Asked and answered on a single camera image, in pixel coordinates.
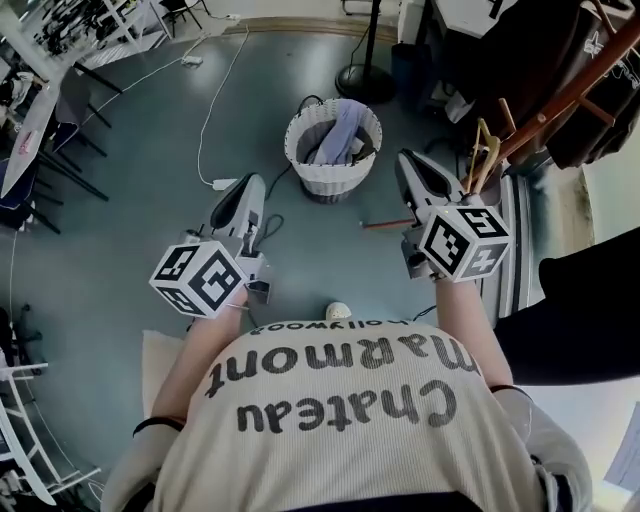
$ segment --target floor lamp base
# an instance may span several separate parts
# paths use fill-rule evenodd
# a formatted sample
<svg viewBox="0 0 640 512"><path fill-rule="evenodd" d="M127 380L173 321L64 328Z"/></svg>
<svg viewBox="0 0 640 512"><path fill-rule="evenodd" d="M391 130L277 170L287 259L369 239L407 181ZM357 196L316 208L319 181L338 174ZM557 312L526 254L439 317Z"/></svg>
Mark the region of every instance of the floor lamp base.
<svg viewBox="0 0 640 512"><path fill-rule="evenodd" d="M369 76L364 79L364 64L354 64L341 69L336 75L336 89L344 98L361 103L385 103L396 94L393 78L386 71L371 66Z"/></svg>

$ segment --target chair leg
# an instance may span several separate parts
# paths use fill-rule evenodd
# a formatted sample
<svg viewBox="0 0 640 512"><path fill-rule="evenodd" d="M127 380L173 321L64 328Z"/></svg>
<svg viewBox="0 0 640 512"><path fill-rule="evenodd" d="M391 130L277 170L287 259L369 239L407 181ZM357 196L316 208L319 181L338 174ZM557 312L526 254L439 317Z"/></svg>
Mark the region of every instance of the chair leg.
<svg viewBox="0 0 640 512"><path fill-rule="evenodd" d="M88 146L92 147L96 153L99 153L100 155L102 155L103 157L107 158L107 154L100 149L98 146L96 146L90 139L89 137L87 137L84 133L78 132L76 134L76 137L82 141L84 141Z"/></svg>
<svg viewBox="0 0 640 512"><path fill-rule="evenodd" d="M89 110L93 112L93 115L95 115L98 119L100 119L100 121L102 121L102 124L104 124L107 128L111 128L111 124L109 123L109 121L107 121L104 118L104 116L100 112L98 112L91 103L89 103L87 106L89 107Z"/></svg>
<svg viewBox="0 0 640 512"><path fill-rule="evenodd" d="M202 1L202 5L204 5L204 10L207 11L207 14L209 16L211 16L211 13L209 12L209 9L207 8L207 2L205 2L204 0L201 0L201 1Z"/></svg>
<svg viewBox="0 0 640 512"><path fill-rule="evenodd" d="M38 219L42 224L47 226L51 231L55 234L59 235L60 230L44 215L42 215L38 210L33 208L27 201L22 201L22 207L27 210L31 215L33 215L36 219Z"/></svg>
<svg viewBox="0 0 640 512"><path fill-rule="evenodd" d="M196 18L195 14L193 14L193 12L191 12L191 8L187 7L187 11L189 11L189 14L191 14L191 17L193 18L193 21L196 22L196 25L198 25L198 27L200 27L200 30L202 30L202 25L200 25L200 22L198 21L198 18Z"/></svg>
<svg viewBox="0 0 640 512"><path fill-rule="evenodd" d="M56 206L63 206L64 203L62 201L60 201L59 199L56 199L55 197L51 197L48 196L47 194L42 194L41 192L32 192L31 193L32 196L35 197L39 197L40 199L44 199L45 201L49 201L52 204L55 204Z"/></svg>
<svg viewBox="0 0 640 512"><path fill-rule="evenodd" d="M75 169L76 172L82 174L82 169L80 168L80 166L78 164L76 164L73 160L71 160L71 158L69 158L67 155L65 155L61 149L59 149L58 151L56 151L56 155L58 155L60 158L62 158L65 162L67 162L71 167L73 167Z"/></svg>
<svg viewBox="0 0 640 512"><path fill-rule="evenodd" d="M36 183L38 185L42 185L44 188L48 188L49 190L53 190L53 187L47 183L46 181L41 180L40 178L36 178Z"/></svg>
<svg viewBox="0 0 640 512"><path fill-rule="evenodd" d="M48 167L53 172L56 172L56 173L58 173L58 174L60 174L62 176L65 176L65 177L69 178L76 185L82 187L87 192L89 192L89 193L93 194L94 196L102 199L103 201L108 201L109 200L109 198L107 196L105 196L102 192L100 192L96 187L94 187L93 185L91 185L87 181L83 180L80 176L75 174L71 169L68 169L67 167L62 165L60 162L57 162L56 160L54 160L49 155L47 155L45 153L42 153L42 152L39 152L38 156L39 156L38 160L45 167Z"/></svg>
<svg viewBox="0 0 640 512"><path fill-rule="evenodd" d="M95 71L92 71L91 69L83 66L82 64L76 62L73 65L74 68L76 68L79 71L82 71L85 75L89 76L90 78L93 78L96 82L100 82L102 85L104 85L105 87L108 87L109 89L113 89L114 91L116 91L118 94L122 94L122 89L120 89L120 87L117 87L115 85L113 85L111 82L109 82L109 80L101 77L98 73L96 73Z"/></svg>

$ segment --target white cable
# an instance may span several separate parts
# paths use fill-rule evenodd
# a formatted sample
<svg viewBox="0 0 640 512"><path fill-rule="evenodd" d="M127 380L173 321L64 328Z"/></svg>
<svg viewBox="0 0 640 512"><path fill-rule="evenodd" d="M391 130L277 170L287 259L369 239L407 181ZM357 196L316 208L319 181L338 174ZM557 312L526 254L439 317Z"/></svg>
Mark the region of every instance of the white cable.
<svg viewBox="0 0 640 512"><path fill-rule="evenodd" d="M9 321L12 324L13 324L13 267L15 262L17 240L18 240L18 231L16 230L16 234L13 238L13 249L11 250L11 263L9 265ZM51 432L51 429L49 428L49 424L45 421L44 416L42 415L42 411L40 411L40 407L38 407L38 402L35 401L35 396L33 394L33 391L31 391L31 386L29 386L29 381L25 380L22 382L24 382L24 384L27 386L27 390L29 391L29 396L30 396L29 399L31 400L31 403L34 405L36 412L40 417L40 421L42 421L42 424L44 425L45 430L49 433L49 437L51 437L51 439L53 440L53 443L56 445L56 447L58 448L58 451L65 458L69 466L71 466L74 470L77 470L78 468L76 468L75 464L71 462L71 459L67 457L67 454L64 452L64 450L60 446L60 443L58 443L58 440L53 435L53 432Z"/></svg>
<svg viewBox="0 0 640 512"><path fill-rule="evenodd" d="M198 174L199 174L200 179L202 180L202 182L205 183L206 185L210 185L210 186L213 186L213 184L206 182L202 178L202 174L200 173L200 152L202 150L202 138L203 138L203 135L204 135L204 131L205 131L206 127L207 127L207 124L209 122L209 119L211 118L211 112L213 110L213 104L218 99L218 95L220 94L220 91L222 91L222 88L224 87L224 84L227 82L227 79L229 78L229 75L231 74L231 69L233 68L233 65L236 63L236 60L238 59L238 56L240 55L240 52L244 48L244 44L247 42L247 39L249 38L249 26L246 25L245 28L246 28L246 33L245 33L244 39L242 41L242 44L240 45L240 48L238 48L238 51L236 52L233 60L231 61L231 65L229 66L229 69L227 70L227 74L225 75L224 79L222 80L222 83L220 84L220 87L218 87L218 90L216 91L216 94L213 97L213 100L211 101L211 105L209 106L209 113L207 115L207 118L205 119L204 125L202 126L202 130L200 131L200 146L198 148ZM195 44L191 48L189 48L186 51L186 53L182 57L180 57L179 59L172 60L168 64L165 64L164 66L159 67L158 69L156 69L155 71L149 73L148 75L143 76L139 80L137 80L134 83L132 83L131 85L129 85L127 88L123 89L122 92L128 91L129 89L131 89L132 87L138 85L140 82L142 82L143 80L146 80L150 76L153 76L156 73L158 73L159 71L162 71L163 69L168 68L172 64L175 64L176 62L181 61L184 57L188 56L189 53L191 53L202 41L204 41L208 37L212 37L212 36L211 35L202 36L201 38L199 38L195 42ZM107 102L104 103L100 108L98 108L97 111L100 112L104 107L106 107L109 103L111 103L118 96L119 96L119 94L116 94L115 96L113 96L112 98L107 100ZM91 119L93 116L94 116L94 114L91 114L85 120L85 123L89 119ZM17 240L18 240L18 231L16 230L16 234L15 234L15 236L13 238L13 248L11 250L11 263L9 265L9 320L10 320L10 322L13 322L13 266L14 266L14 261L15 261L15 252L16 252ZM58 451L62 454L62 456L67 461L69 466L71 466L74 470L77 470L75 464L73 464L73 462L71 462L71 459L69 459L67 454L64 452L64 450L62 449L62 446L60 446L60 443L58 443L58 440L56 439L56 437L53 435L53 432L49 428L48 423L45 421L44 416L42 415L42 412L40 411L40 407L38 407L38 403L35 401L35 397L34 397L33 391L31 391L31 386L29 386L29 382L28 381L23 381L23 382L27 386L27 390L29 391L29 395L31 397L30 398L31 403L34 405L34 407L35 407L35 409L36 409L36 411L38 413L38 416L40 417L40 420L42 421L42 424L44 425L44 428L49 433L49 436L51 437L51 439L53 440L54 444L58 448ZM88 484L89 484L89 490L93 494L94 498L101 503L102 501L96 495L95 491L92 488L92 485L97 487L97 488L99 488L100 490L104 490L104 485L102 485L100 482L97 482L97 481L92 480L92 479L87 479L87 480L88 480Z"/></svg>
<svg viewBox="0 0 640 512"><path fill-rule="evenodd" d="M203 136L204 136L204 131L207 128L207 124L209 124L209 119L211 118L211 111L213 110L213 104L216 102L216 100L218 99L218 95L220 94L220 91L222 91L222 88L224 87L224 84L227 83L227 78L229 78L229 75L231 74L231 70L233 69L233 65L236 63L236 60L238 59L238 56L240 55L240 52L242 51L242 49L244 48L244 44L247 42L247 39L249 38L249 25L245 25L245 30L246 33L244 35L244 39L242 40L242 44L240 45L240 48L238 48L238 51L236 52L235 56L233 57L233 60L231 61L231 64L229 65L229 69L227 70L227 74L224 76L224 78L222 79L222 83L220 84L220 87L218 87L218 90L216 91L216 94L213 97L213 100L211 101L211 105L209 106L209 113L207 114L207 118L204 121L204 124L202 125L202 130L200 130L200 144L198 145L198 176L200 177L200 181L202 181L202 183L204 183L205 185L208 185L210 187L213 187L213 183L209 183L208 181L206 181L203 177L202 177L202 171L200 170L200 153L202 152L202 141L203 141ZM168 68L169 66L175 64L176 62L180 62L182 61L185 57L187 57L193 50L196 49L196 47L202 43L202 41L204 41L205 39L209 39L211 37L214 37L212 34L205 34L203 36L200 36L200 38L198 38L198 40L193 44L193 46L191 48L189 48L182 57L180 57L179 59L175 59L172 60L171 62L165 64L164 66L159 67L158 69L156 69L155 71L152 71L151 73L149 73L148 75L143 76L142 78L140 78L139 80L136 80L135 82L133 82L131 85L129 85L128 87L122 89L122 92L126 92L129 89L135 87L136 85L138 85L140 82L142 82L143 80L146 80L147 78L155 75L156 73L158 73L159 71L162 71L163 69ZM120 94L115 94L114 96L112 96L111 98L109 98L105 103L103 103L96 112L100 112L103 108L105 108L109 103L111 103L113 100L115 100L118 96L120 96ZM84 122L82 123L83 125L85 125L89 119L91 119L96 112L94 112L93 114L91 114L89 117L87 117L87 119L84 120Z"/></svg>
<svg viewBox="0 0 640 512"><path fill-rule="evenodd" d="M202 139L203 139L203 136L204 136L204 131L207 128L207 124L209 124L209 119L211 118L211 111L213 110L213 104L218 99L218 95L220 94L220 91L222 91L222 88L224 87L224 84L227 83L227 78L229 78L229 75L231 74L231 70L233 69L233 65L236 63L236 60L238 59L238 56L240 55L240 52L242 51L242 48L244 48L244 43L246 43L247 39L249 38L249 25L245 25L245 29L246 29L247 32L244 35L244 39L242 41L242 44L240 45L240 48L238 48L238 51L236 52L235 57L231 61L231 65L229 66L229 69L227 70L227 74L222 79L222 83L220 84L220 87L218 87L218 90L216 91L216 94L214 95L213 100L211 100L211 105L209 105L209 113L207 114L207 118L204 120L204 124L202 125L202 130L200 130L200 144L198 145L198 176L200 176L200 181L202 181L202 183L204 183L205 185L208 185L210 187L213 187L213 182L209 183L208 181L206 181L202 177L202 171L200 170L200 153L202 152Z"/></svg>
<svg viewBox="0 0 640 512"><path fill-rule="evenodd" d="M91 494L93 494L93 497L96 499L96 501L98 503L102 503L102 493L104 492L104 486L102 484L98 484L93 480L89 480L87 485L89 487L89 490L91 491ZM98 489L100 489L100 496L96 494L94 487L97 487Z"/></svg>
<svg viewBox="0 0 640 512"><path fill-rule="evenodd" d="M9 325L13 326L13 263L16 256L16 242L18 241L18 230L13 237L13 249L11 250L11 264L9 265Z"/></svg>

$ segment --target white wicker basket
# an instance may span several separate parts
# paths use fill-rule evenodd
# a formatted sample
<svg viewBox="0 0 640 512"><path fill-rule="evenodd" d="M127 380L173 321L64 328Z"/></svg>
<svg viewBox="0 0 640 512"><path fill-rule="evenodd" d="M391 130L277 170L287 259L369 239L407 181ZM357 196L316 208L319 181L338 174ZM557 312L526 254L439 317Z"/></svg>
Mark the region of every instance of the white wicker basket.
<svg viewBox="0 0 640 512"><path fill-rule="evenodd" d="M343 99L329 99L309 105L296 115L284 137L284 152L296 170L307 195L321 203L335 203L347 195L369 174L376 154L382 145L382 127L376 115L367 107L360 122L358 137L368 136L373 152L353 165L316 165L304 163L300 153L300 141L312 140L319 145L338 117Z"/></svg>

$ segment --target table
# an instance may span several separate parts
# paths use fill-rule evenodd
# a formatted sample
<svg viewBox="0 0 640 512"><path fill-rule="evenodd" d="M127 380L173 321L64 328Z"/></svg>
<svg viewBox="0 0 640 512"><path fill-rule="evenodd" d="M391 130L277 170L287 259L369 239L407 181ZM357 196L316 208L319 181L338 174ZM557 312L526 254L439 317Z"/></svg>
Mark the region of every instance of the table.
<svg viewBox="0 0 640 512"><path fill-rule="evenodd" d="M457 57L484 36L499 19L489 17L493 3L489 0L430 0L433 20L427 35L431 49L432 68L424 86L419 109L434 105L431 99L439 81L452 78ZM503 0L500 14L515 4L517 0ZM423 16L430 16L431 9L424 9Z"/></svg>
<svg viewBox="0 0 640 512"><path fill-rule="evenodd" d="M33 100L13 144L0 198L9 193L38 154L42 137L56 108L59 96L60 83L51 81L42 88Z"/></svg>

